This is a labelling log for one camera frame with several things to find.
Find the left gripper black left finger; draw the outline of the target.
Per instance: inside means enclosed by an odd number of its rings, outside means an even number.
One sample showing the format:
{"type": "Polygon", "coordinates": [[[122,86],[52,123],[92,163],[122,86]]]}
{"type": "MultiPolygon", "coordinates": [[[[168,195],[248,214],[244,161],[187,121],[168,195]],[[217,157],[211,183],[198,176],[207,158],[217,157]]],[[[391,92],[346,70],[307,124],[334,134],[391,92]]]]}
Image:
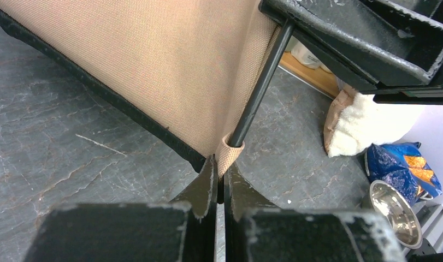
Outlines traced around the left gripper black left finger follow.
{"type": "Polygon", "coordinates": [[[44,219],[25,261],[215,261],[217,163],[167,203],[65,204],[44,219]]]}

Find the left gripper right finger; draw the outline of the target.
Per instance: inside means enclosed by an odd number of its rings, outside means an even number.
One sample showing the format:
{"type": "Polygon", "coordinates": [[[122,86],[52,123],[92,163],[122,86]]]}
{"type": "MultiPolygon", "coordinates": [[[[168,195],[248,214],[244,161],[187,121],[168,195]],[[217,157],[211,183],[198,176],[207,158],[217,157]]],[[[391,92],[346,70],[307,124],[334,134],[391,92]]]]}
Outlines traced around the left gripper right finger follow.
{"type": "Polygon", "coordinates": [[[233,164],[224,174],[227,261],[405,261],[375,211],[282,209],[233,164]]]}

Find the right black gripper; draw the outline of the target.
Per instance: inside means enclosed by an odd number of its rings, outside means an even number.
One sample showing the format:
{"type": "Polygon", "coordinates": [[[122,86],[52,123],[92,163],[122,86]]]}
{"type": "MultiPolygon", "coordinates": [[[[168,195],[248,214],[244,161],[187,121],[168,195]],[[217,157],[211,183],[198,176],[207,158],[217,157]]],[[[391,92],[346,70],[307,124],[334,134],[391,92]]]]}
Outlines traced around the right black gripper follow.
{"type": "Polygon", "coordinates": [[[443,1],[261,1],[339,79],[382,104],[443,105],[443,1]]]}

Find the white fluffy pillow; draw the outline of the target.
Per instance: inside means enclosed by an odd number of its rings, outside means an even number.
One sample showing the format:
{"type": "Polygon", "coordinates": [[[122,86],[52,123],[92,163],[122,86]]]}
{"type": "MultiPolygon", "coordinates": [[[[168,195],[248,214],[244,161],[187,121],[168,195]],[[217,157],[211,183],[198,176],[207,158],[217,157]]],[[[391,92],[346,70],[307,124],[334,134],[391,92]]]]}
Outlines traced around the white fluffy pillow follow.
{"type": "Polygon", "coordinates": [[[400,140],[414,126],[424,105],[378,104],[348,84],[332,101],[323,127],[328,157],[354,156],[370,145],[400,140]]]}

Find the long black tent pole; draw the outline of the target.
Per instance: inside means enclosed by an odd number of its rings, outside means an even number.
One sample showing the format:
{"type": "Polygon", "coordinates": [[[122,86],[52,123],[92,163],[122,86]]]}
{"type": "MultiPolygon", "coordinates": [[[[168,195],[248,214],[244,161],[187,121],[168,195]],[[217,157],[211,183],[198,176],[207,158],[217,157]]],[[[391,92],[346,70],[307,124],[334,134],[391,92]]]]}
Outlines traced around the long black tent pole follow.
{"type": "Polygon", "coordinates": [[[227,143],[228,146],[237,148],[243,144],[294,29],[295,23],[291,20],[286,20],[247,101],[239,122],[227,143]]]}

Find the tan fabric pet tent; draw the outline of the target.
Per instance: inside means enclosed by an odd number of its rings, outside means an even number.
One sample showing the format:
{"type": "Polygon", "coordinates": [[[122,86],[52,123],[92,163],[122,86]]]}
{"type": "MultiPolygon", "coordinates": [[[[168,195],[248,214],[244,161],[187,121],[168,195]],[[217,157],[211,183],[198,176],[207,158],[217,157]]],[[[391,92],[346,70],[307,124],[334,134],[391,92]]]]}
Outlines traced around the tan fabric pet tent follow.
{"type": "Polygon", "coordinates": [[[259,1],[0,1],[28,30],[137,109],[145,128],[195,169],[220,176],[239,157],[232,135],[280,27],[259,1]]]}

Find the blue Doritos chip bag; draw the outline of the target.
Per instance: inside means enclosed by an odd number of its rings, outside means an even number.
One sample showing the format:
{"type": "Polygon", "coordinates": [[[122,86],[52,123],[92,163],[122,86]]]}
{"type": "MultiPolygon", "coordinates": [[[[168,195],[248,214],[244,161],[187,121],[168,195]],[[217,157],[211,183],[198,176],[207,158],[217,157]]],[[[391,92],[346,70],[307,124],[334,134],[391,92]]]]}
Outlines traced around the blue Doritos chip bag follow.
{"type": "Polygon", "coordinates": [[[368,180],[388,183],[411,206],[440,196],[441,183],[421,155],[420,146],[420,142],[372,144],[364,154],[368,180]]]}

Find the stainless steel bowl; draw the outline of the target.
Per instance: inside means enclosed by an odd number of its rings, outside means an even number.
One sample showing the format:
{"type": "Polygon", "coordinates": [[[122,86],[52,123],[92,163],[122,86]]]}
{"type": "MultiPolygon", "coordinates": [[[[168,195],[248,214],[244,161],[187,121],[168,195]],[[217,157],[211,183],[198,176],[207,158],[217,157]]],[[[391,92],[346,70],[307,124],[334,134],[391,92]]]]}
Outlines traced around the stainless steel bowl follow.
{"type": "Polygon", "coordinates": [[[423,241],[420,222],[406,199],[390,184],[373,181],[362,199],[362,208],[382,214],[391,225],[399,243],[418,249],[423,241]]]}

